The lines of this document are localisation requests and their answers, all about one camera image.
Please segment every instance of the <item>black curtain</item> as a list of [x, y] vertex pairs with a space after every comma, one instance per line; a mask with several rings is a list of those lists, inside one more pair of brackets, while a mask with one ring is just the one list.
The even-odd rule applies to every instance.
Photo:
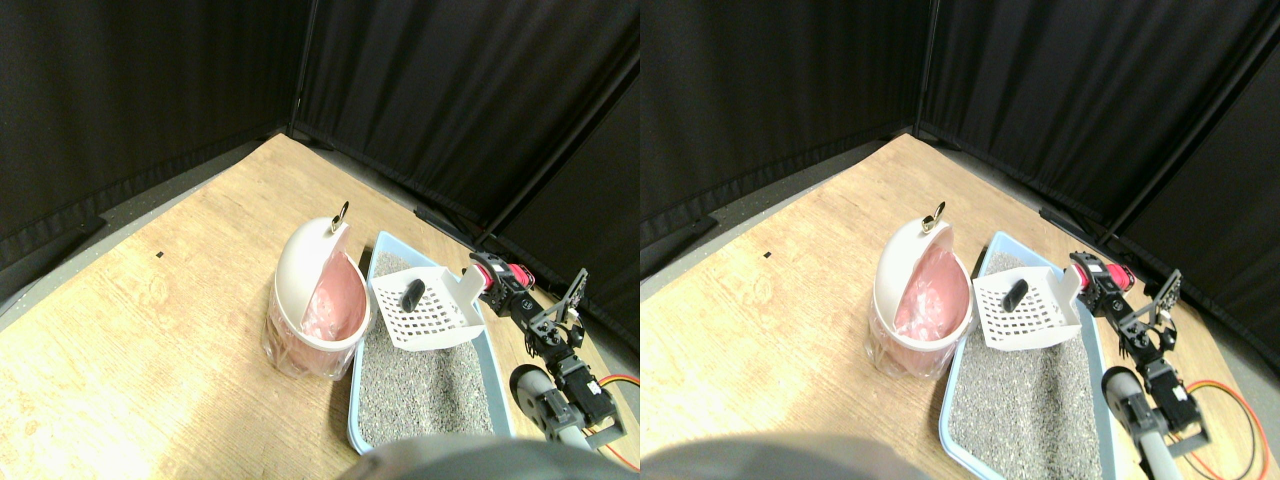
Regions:
[[0, 6], [0, 269], [284, 125], [307, 5]]
[[1280, 54], [1123, 239], [1280, 366]]
[[911, 124], [929, 3], [646, 1], [640, 247]]
[[1196, 133], [1275, 8], [943, 0], [922, 129], [1115, 220]]
[[637, 74], [637, 1], [321, 0], [294, 127], [492, 227], [499, 244], [480, 247], [553, 291], [586, 268], [588, 314], [637, 347], [637, 215], [616, 211], [635, 179], [614, 169], [612, 140], [584, 146]]
[[636, 99], [623, 96], [499, 236], [508, 247], [539, 246], [538, 255], [525, 257], [557, 273], [553, 283], [567, 284], [573, 276], [559, 275], [588, 268], [588, 307], [634, 346], [640, 344], [640, 205], [632, 198], [641, 192], [636, 170], [646, 160]]
[[321, 0], [294, 127], [488, 225], [637, 42], [635, 1]]

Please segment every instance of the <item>wire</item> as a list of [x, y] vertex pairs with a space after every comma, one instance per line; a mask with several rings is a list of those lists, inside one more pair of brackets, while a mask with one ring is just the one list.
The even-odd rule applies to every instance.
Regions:
[[[1221, 390], [1221, 392], [1224, 392], [1224, 393], [1226, 393], [1226, 394], [1229, 394], [1229, 396], [1230, 396], [1230, 392], [1228, 392], [1228, 390], [1225, 390], [1225, 389], [1222, 389], [1222, 388], [1220, 388], [1220, 387], [1217, 387], [1217, 385], [1212, 385], [1212, 384], [1202, 384], [1202, 385], [1197, 385], [1197, 387], [1196, 387], [1196, 389], [1201, 389], [1201, 388], [1203, 388], [1203, 387], [1208, 387], [1208, 388], [1213, 388], [1213, 389], [1217, 389], [1217, 390]], [[1188, 390], [1188, 392], [1194, 392], [1196, 389], [1190, 389], [1190, 390]], [[1249, 463], [1248, 463], [1248, 466], [1247, 466], [1247, 467], [1244, 468], [1244, 472], [1242, 472], [1242, 474], [1240, 474], [1240, 476], [1238, 476], [1238, 477], [1235, 477], [1235, 479], [1234, 479], [1234, 480], [1244, 480], [1244, 477], [1245, 477], [1245, 476], [1248, 476], [1251, 471], [1253, 471], [1253, 462], [1254, 462], [1254, 461], [1257, 460], [1257, 454], [1258, 454], [1258, 453], [1257, 453], [1257, 448], [1258, 448], [1258, 439], [1257, 439], [1257, 436], [1254, 435], [1254, 433], [1256, 433], [1257, 430], [1254, 429], [1254, 425], [1253, 425], [1253, 421], [1252, 421], [1252, 419], [1249, 417], [1249, 411], [1248, 411], [1247, 408], [1244, 408], [1244, 403], [1240, 403], [1240, 401], [1239, 401], [1239, 399], [1236, 399], [1235, 397], [1231, 397], [1231, 399], [1235, 399], [1235, 401], [1236, 401], [1236, 402], [1235, 402], [1235, 404], [1240, 407], [1240, 412], [1244, 412], [1244, 421], [1245, 421], [1247, 424], [1249, 424]], [[1178, 440], [1181, 440], [1181, 436], [1179, 436], [1179, 435], [1176, 435], [1176, 434], [1174, 435], [1174, 438], [1175, 438], [1175, 439], [1178, 439]], [[1208, 468], [1208, 466], [1207, 466], [1207, 465], [1204, 463], [1204, 460], [1202, 460], [1202, 458], [1199, 457], [1199, 454], [1196, 454], [1196, 453], [1193, 452], [1193, 453], [1192, 453], [1192, 458], [1196, 458], [1196, 461], [1197, 461], [1197, 462], [1199, 462], [1199, 465], [1201, 465], [1201, 466], [1204, 466], [1204, 468]], [[1199, 475], [1199, 476], [1202, 476], [1202, 477], [1206, 477], [1206, 479], [1211, 479], [1211, 480], [1222, 480], [1222, 477], [1221, 477], [1221, 476], [1217, 476], [1217, 474], [1212, 474], [1212, 475], [1211, 475], [1211, 474], [1206, 474], [1206, 472], [1201, 471], [1199, 468], [1197, 468], [1197, 467], [1196, 467], [1196, 463], [1192, 463], [1192, 461], [1190, 461], [1189, 458], [1187, 458], [1187, 457], [1183, 457], [1183, 460], [1185, 460], [1185, 461], [1187, 461], [1187, 465], [1188, 465], [1188, 466], [1190, 466], [1190, 467], [1192, 467], [1192, 470], [1193, 470], [1193, 471], [1196, 471], [1196, 474], [1197, 474], [1197, 475]]]
[[[595, 435], [595, 429], [588, 428], [586, 431], [590, 431], [591, 435]], [[626, 463], [628, 467], [631, 467], [631, 470], [635, 470], [636, 472], [640, 471], [640, 467], [637, 467], [635, 463], [631, 463], [626, 458], [623, 458], [622, 454], [618, 453], [618, 451], [613, 449], [613, 445], [604, 445], [604, 448], [608, 448], [609, 452], [613, 452], [613, 456], [618, 457], [618, 461], [622, 462], [622, 463]]]
[[640, 379], [637, 379], [635, 376], [631, 376], [631, 375], [623, 375], [623, 374], [613, 374], [613, 375], [609, 375], [609, 376], [605, 376], [605, 378], [600, 379], [600, 387], [608, 385], [608, 384], [614, 383], [614, 381], [626, 381], [628, 384], [640, 387]]
[[[1224, 393], [1231, 396], [1231, 398], [1235, 399], [1235, 402], [1245, 412], [1245, 416], [1248, 416], [1248, 420], [1252, 420], [1249, 422], [1249, 440], [1251, 440], [1251, 445], [1249, 445], [1249, 465], [1244, 470], [1244, 472], [1240, 474], [1240, 476], [1236, 477], [1235, 480], [1244, 479], [1244, 476], [1248, 475], [1249, 471], [1253, 470], [1253, 462], [1254, 462], [1254, 458], [1257, 456], [1257, 438], [1254, 438], [1254, 435], [1253, 435], [1254, 431], [1257, 431], [1257, 434], [1258, 434], [1257, 436], [1262, 438], [1262, 472], [1258, 475], [1258, 479], [1266, 477], [1267, 476], [1267, 470], [1270, 470], [1270, 467], [1271, 467], [1270, 456], [1267, 454], [1267, 452], [1271, 451], [1271, 444], [1267, 442], [1267, 434], [1266, 434], [1266, 431], [1262, 430], [1262, 422], [1258, 420], [1257, 412], [1253, 411], [1253, 407], [1249, 406], [1249, 402], [1244, 401], [1244, 397], [1242, 397], [1239, 393], [1236, 393], [1235, 390], [1233, 390], [1230, 387], [1226, 387], [1225, 384], [1222, 384], [1221, 381], [1217, 381], [1217, 380], [1199, 380], [1199, 381], [1192, 383], [1190, 387], [1187, 388], [1187, 393], [1193, 393], [1193, 392], [1196, 392], [1198, 389], [1202, 389], [1202, 388], [1219, 389], [1219, 390], [1222, 390]], [[1174, 434], [1174, 438], [1178, 439], [1178, 440], [1181, 440], [1181, 436], [1179, 436], [1178, 434]], [[1196, 471], [1196, 474], [1199, 474], [1201, 476], [1203, 476], [1206, 479], [1224, 480], [1221, 475], [1219, 475], [1217, 472], [1215, 472], [1213, 468], [1210, 468], [1210, 466], [1207, 463], [1204, 463], [1204, 460], [1201, 458], [1199, 454], [1197, 454], [1196, 452], [1190, 452], [1190, 456], [1192, 456], [1192, 458], [1196, 460], [1196, 462], [1198, 462], [1208, 472], [1206, 475], [1199, 468], [1196, 468], [1196, 465], [1192, 463], [1188, 460], [1187, 463], [1192, 467], [1192, 470]]]

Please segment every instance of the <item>blue litter box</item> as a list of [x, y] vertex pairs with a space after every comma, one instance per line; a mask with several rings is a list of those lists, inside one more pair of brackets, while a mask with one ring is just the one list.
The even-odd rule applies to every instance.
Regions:
[[[1012, 255], [1021, 260], [1027, 266], [1051, 266], [1057, 273], [1057, 278], [1062, 278], [1062, 269], [1053, 262], [1044, 260], [1044, 257], [1036, 253], [1036, 251], [1027, 248], [1027, 246], [1018, 243], [1012, 237], [1005, 232], [996, 232], [996, 236], [991, 238], [991, 244], [987, 246], [987, 256], [982, 261], [982, 266], [978, 269], [978, 276], [987, 275], [987, 264], [992, 253], [1005, 252]], [[1102, 365], [1102, 342], [1098, 338], [1097, 321], [1093, 315], [1084, 308], [1084, 303], [1079, 300], [1075, 301], [1075, 307], [1080, 311], [1080, 335], [1084, 340], [1084, 349], [1088, 353], [1089, 360], [1089, 384], [1093, 388], [1093, 422], [1098, 428], [1098, 454], [1102, 456], [1100, 462], [1102, 463], [1102, 477], [1115, 479], [1116, 477], [1116, 457], [1115, 457], [1115, 433], [1111, 428], [1111, 411], [1107, 410], [1107, 401], [1102, 393], [1102, 372], [1105, 371]], [[977, 338], [978, 342], [982, 340], [980, 334], [965, 335], [960, 339], [956, 346], [955, 360], [951, 361], [951, 374], [947, 378], [946, 396], [942, 399], [942, 415], [938, 419], [938, 436], [942, 439], [942, 449], [947, 452], [951, 458], [969, 468], [970, 472], [982, 479], [1004, 479], [1002, 475], [991, 468], [987, 463], [974, 457], [973, 453], [960, 447], [951, 438], [951, 431], [947, 424], [951, 420], [951, 399], [955, 394], [955, 385], [960, 378], [960, 369], [964, 369], [964, 347], [970, 338]]]
[[[413, 250], [399, 238], [393, 237], [390, 233], [379, 232], [378, 243], [374, 244], [372, 259], [369, 261], [369, 273], [372, 274], [378, 271], [378, 257], [381, 252], [388, 252], [401, 259], [412, 266], [439, 266], [431, 259]], [[472, 307], [480, 311], [480, 303], [472, 302]], [[375, 317], [372, 321], [383, 321], [381, 317]], [[511, 421], [511, 411], [507, 407], [507, 394], [503, 392], [503, 381], [498, 375], [498, 358], [493, 355], [493, 344], [489, 343], [489, 332], [481, 332], [480, 337], [471, 340], [471, 344], [476, 348], [476, 355], [480, 357], [480, 376], [484, 379], [485, 396], [489, 398], [489, 416], [493, 419], [493, 433], [498, 436], [516, 436], [515, 424]], [[366, 452], [374, 449], [369, 442], [365, 442], [364, 435], [360, 434], [360, 369], [364, 364], [365, 357], [365, 340], [360, 340], [360, 346], [356, 347], [355, 361], [351, 365], [351, 410], [347, 413], [347, 439], [351, 440], [351, 447], [365, 454]]]

